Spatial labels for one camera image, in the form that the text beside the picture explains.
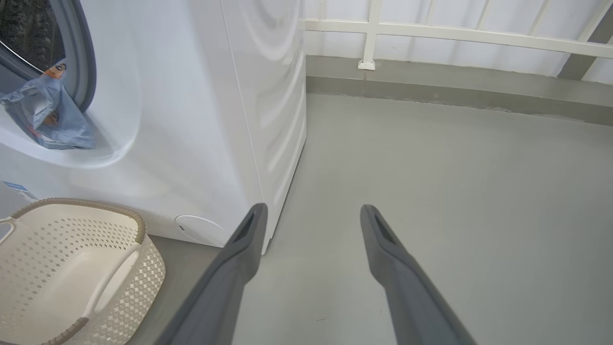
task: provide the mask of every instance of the white plastic basket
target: white plastic basket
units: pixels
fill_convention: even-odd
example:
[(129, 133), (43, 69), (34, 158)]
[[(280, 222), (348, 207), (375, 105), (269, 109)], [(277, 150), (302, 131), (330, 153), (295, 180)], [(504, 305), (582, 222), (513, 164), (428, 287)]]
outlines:
[(0, 344), (125, 344), (164, 280), (138, 213), (66, 198), (0, 220)]

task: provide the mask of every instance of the basket rim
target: basket rim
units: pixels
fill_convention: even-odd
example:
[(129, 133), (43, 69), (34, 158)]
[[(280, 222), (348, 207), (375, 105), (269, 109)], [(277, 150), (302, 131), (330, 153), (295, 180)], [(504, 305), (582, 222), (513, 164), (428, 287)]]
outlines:
[(39, 207), (47, 206), (47, 205), (54, 205), (54, 204), (90, 207), (90, 208), (101, 209), (101, 210), (110, 211), (114, 213), (119, 213), (127, 217), (130, 217), (134, 221), (136, 221), (136, 225), (137, 225), (137, 232), (136, 232), (136, 237), (134, 239), (134, 242), (143, 244), (143, 240), (145, 239), (145, 234), (147, 233), (147, 228), (145, 226), (145, 220), (143, 219), (143, 217), (141, 217), (140, 214), (138, 214), (136, 211), (132, 211), (131, 209), (117, 206), (117, 205), (110, 204), (110, 203), (103, 203), (102, 201), (73, 199), (73, 198), (43, 199), (43, 200), (35, 201), (27, 206), (22, 207), (17, 212), (13, 213), (11, 215), (11, 218), (18, 219), (19, 217)]
[[(10, 217), (13, 219), (19, 219), (21, 216), (26, 213), (35, 210), (42, 206), (47, 205), (71, 205), (71, 206), (80, 206), (80, 207), (90, 207), (95, 209), (101, 209), (109, 212), (114, 212), (117, 214), (122, 214), (127, 217), (130, 217), (137, 224), (137, 233), (134, 242), (139, 244), (143, 244), (143, 240), (145, 239), (145, 235), (147, 233), (147, 229), (145, 226), (145, 221), (140, 214), (135, 211), (132, 211), (128, 208), (117, 206), (110, 203), (103, 203), (101, 201), (93, 201), (93, 200), (83, 200), (83, 199), (73, 199), (73, 198), (49, 198), (43, 199), (39, 201), (35, 201), (27, 206), (22, 207), (17, 212), (13, 213)], [(60, 345), (64, 344), (66, 341), (70, 340), (73, 336), (75, 336), (87, 323), (89, 322), (89, 318), (87, 317), (79, 317), (68, 329), (64, 330), (60, 335), (55, 338), (44, 342), (41, 345)]]

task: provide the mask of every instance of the side panel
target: side panel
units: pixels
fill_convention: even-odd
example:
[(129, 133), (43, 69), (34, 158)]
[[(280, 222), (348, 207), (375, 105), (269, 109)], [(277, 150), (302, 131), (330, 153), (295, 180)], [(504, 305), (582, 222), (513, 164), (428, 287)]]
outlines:
[(307, 136), (303, 1), (221, 3), (268, 205), (269, 241)]

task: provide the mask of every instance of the railing post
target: railing post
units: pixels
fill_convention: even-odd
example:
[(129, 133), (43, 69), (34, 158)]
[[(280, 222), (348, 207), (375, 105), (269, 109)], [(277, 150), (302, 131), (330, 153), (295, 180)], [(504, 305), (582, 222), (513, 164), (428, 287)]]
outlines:
[(366, 43), (364, 43), (364, 57), (357, 65), (358, 69), (375, 70), (375, 43), (379, 29), (379, 17), (381, 16), (381, 3), (383, 0), (370, 0), (370, 11), (368, 13), (368, 29), (366, 32)]

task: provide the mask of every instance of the white panel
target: white panel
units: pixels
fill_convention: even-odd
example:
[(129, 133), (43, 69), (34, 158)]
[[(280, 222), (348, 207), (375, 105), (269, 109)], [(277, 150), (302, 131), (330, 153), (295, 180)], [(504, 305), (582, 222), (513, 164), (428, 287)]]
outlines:
[(327, 18), (368, 20), (370, 0), (326, 0)]
[(304, 3), (258, 3), (226, 0), (223, 10), (262, 194), (268, 206), (266, 241), (275, 231), (307, 135), (305, 52), (300, 28)]
[(528, 34), (543, 0), (492, 0), (484, 31)]
[(307, 31), (305, 51), (307, 55), (361, 58), (364, 54), (365, 39), (366, 34)]
[(383, 0), (381, 23), (423, 23), (428, 14), (429, 0)]
[(578, 39), (602, 0), (551, 0), (535, 36)]
[(319, 18), (320, 0), (305, 0), (305, 17)]
[(375, 59), (408, 61), (414, 39), (410, 36), (377, 35)]
[[(542, 3), (543, 0), (492, 0), (483, 30), (528, 34)], [(566, 61), (567, 56), (538, 49), (458, 42), (456, 56), (451, 57), (450, 63), (554, 76), (559, 72), (560, 62)]]
[(475, 29), (485, 0), (436, 0), (430, 25)]
[[(437, 0), (430, 13), (430, 25), (476, 28), (485, 0)], [(453, 64), (462, 42), (415, 37), (409, 61)]]

